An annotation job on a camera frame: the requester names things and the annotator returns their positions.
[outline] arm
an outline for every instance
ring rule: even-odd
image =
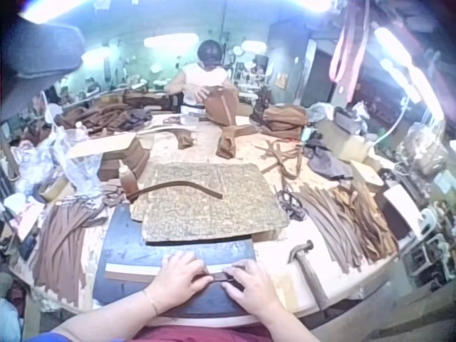
[[[180,71],[166,86],[165,90],[168,94],[173,95],[184,91],[185,73]]]
[[[231,82],[231,80],[230,80],[228,77],[225,79],[225,81],[223,81],[222,87],[225,88],[225,89],[230,89],[230,90],[235,91],[235,92],[236,92],[236,95],[239,94],[239,90],[238,90],[237,87],[233,84],[233,82]]]
[[[199,103],[206,100],[210,93],[205,87],[186,83],[185,73],[183,71],[178,73],[177,76],[165,86],[165,90],[170,95],[180,93],[181,91],[188,91],[189,93],[193,93],[195,100]]]
[[[194,253],[178,252],[163,265],[144,291],[132,294],[101,309],[77,315],[62,323],[54,333],[72,341],[110,341],[131,339],[154,317],[189,300],[214,279],[206,273],[204,262]]]
[[[269,330],[274,342],[318,342],[318,339],[281,304],[271,277],[253,260],[243,260],[224,271],[233,276],[244,292],[230,283],[222,286],[228,295],[247,312],[256,316]]]

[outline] wooden table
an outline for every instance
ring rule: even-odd
[[[153,124],[161,124],[169,115],[157,115],[153,118]],[[238,124],[248,123],[248,118],[237,117]],[[237,153],[236,157],[231,160],[225,160],[215,155],[217,141],[220,136],[220,128],[211,123],[199,123],[194,133],[197,138],[195,146],[178,150],[175,137],[169,133],[160,133],[154,136],[154,143],[150,154],[151,163],[169,163],[169,162],[210,162],[210,163],[227,163],[242,164],[254,163],[260,170],[275,163],[275,159],[268,157],[262,158],[263,151],[257,149],[257,146],[266,147],[267,140],[275,140],[265,135],[250,135],[236,139]],[[293,147],[291,143],[283,143],[282,150],[288,150]],[[296,161],[289,160],[286,166],[292,170]],[[148,167],[138,180],[140,188],[142,180],[147,177]],[[280,188],[280,174],[276,168],[264,175],[266,181],[275,192],[275,188]],[[317,187],[329,188],[336,185],[336,182],[329,182],[321,176],[313,173],[303,162],[301,174],[290,185],[298,190],[303,183],[309,183]],[[31,285],[36,295],[51,300],[59,306],[80,313],[97,307],[97,303],[92,300],[93,283],[98,266],[103,239],[107,232],[109,221],[103,226],[87,229],[84,238],[82,265],[85,269],[87,286],[80,290],[79,307],[67,304],[65,300],[57,301],[54,293],[45,293],[43,288],[33,287],[33,279],[28,264],[21,259],[17,265],[11,267],[11,271],[19,278]],[[335,304],[342,299],[357,293],[363,286],[372,283],[385,276],[394,258],[390,257],[374,264],[363,262],[361,270],[352,269],[350,274],[343,274],[336,262],[331,261],[326,244],[320,232],[310,218],[303,222],[291,221],[290,225],[279,232],[265,232],[253,236],[256,257],[269,271],[274,281],[274,285],[280,299],[286,308],[295,313],[297,316],[306,316],[318,311],[318,306],[311,295],[309,287],[304,280],[304,276],[298,265],[293,262],[287,264],[289,252],[297,244],[303,244],[311,239],[315,245],[314,249],[308,253],[308,260],[311,262],[326,295],[329,297],[331,304]],[[181,325],[198,325],[212,327],[241,326],[254,323],[256,320],[251,316],[233,317],[233,318],[211,318],[211,319],[171,319],[157,318],[152,325],[161,324],[181,324]]]

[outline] wrist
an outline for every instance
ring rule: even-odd
[[[278,302],[267,306],[260,315],[258,315],[258,319],[262,322],[266,327],[275,324],[279,318],[288,315],[289,312],[284,308],[284,306]]]

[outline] bottle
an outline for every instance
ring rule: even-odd
[[[127,165],[124,165],[121,160],[119,160],[119,163],[119,178],[124,193],[128,196],[129,194],[139,191],[138,182],[136,181],[133,172]]]

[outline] woman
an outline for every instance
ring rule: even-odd
[[[241,292],[229,283],[223,289],[247,312],[256,316],[269,330],[270,336],[255,336],[227,329],[166,326],[138,332],[156,316],[183,304],[203,290],[214,279],[205,275],[204,262],[192,252],[178,252],[163,265],[154,281],[144,291],[132,294],[101,309],[75,316],[51,333],[29,342],[68,341],[124,341],[136,336],[135,341],[217,341],[217,342],[314,342],[317,339],[282,305],[272,280],[253,260],[240,261],[224,270],[243,287]]]
[[[184,66],[165,87],[170,95],[184,93],[182,114],[205,114],[202,102],[210,93],[208,87],[220,86],[236,90],[227,71],[221,67],[223,52],[220,44],[213,40],[203,41],[197,54],[199,62]]]

